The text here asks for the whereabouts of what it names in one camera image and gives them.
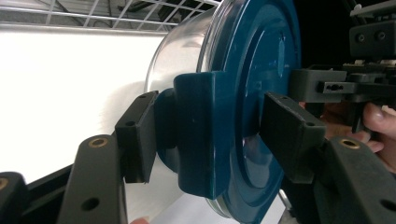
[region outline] screw hole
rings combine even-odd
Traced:
[[[102,147],[107,144],[106,138],[95,138],[92,139],[91,142],[88,144],[90,147]]]
[[[134,121],[128,121],[125,123],[126,126],[134,126]]]
[[[381,200],[380,202],[381,202],[382,206],[384,206],[388,210],[396,212],[396,203],[393,203],[393,202],[388,201],[388,200]]]
[[[360,148],[358,143],[356,143],[355,141],[349,140],[349,139],[342,139],[340,142],[342,145],[344,145],[344,147],[349,147],[351,149]]]
[[[365,39],[363,34],[358,34],[358,35],[356,35],[355,38],[356,38],[356,41],[359,42],[359,43],[364,42],[364,39]]]
[[[81,209],[83,211],[89,212],[93,209],[95,209],[97,206],[99,205],[99,199],[97,198],[90,198],[87,201],[85,201],[82,205],[81,205]]]
[[[378,33],[376,33],[376,40],[384,40],[385,39],[385,32],[380,31]]]

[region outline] metal grid ceiling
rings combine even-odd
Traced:
[[[168,32],[220,0],[0,0],[0,22]]]

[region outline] white wall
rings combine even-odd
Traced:
[[[29,183],[73,163],[143,92],[163,35],[0,24],[0,172]]]

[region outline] blue plastic lid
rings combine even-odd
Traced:
[[[258,136],[264,94],[287,94],[300,51],[291,0],[219,6],[198,72],[177,76],[155,105],[158,152],[181,189],[212,200],[223,216],[261,222],[283,178]]]

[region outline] brass insert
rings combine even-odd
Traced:
[[[95,138],[88,144],[90,147],[103,147],[107,145],[107,138]]]
[[[5,188],[8,185],[8,179],[0,177],[0,190]]]
[[[344,147],[349,147],[350,149],[359,149],[361,148],[361,146],[359,146],[359,143],[350,140],[350,139],[341,139],[340,141],[341,145],[343,145]]]

